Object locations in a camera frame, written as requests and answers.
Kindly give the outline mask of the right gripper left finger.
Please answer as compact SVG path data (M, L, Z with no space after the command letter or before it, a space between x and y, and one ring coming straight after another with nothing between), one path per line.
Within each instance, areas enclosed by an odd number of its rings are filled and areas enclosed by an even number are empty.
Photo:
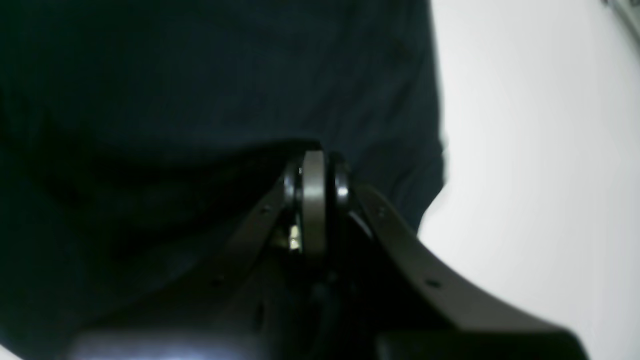
M100 322L123 341L270 341L297 330L301 301L287 287L285 240L298 173L286 170L218 255L211 255L133 305Z

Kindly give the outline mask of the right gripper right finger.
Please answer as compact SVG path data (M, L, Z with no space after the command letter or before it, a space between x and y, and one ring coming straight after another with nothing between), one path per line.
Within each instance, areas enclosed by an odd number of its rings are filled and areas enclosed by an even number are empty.
M480 289L373 186L330 161L330 199L366 360L586 360L578 337Z

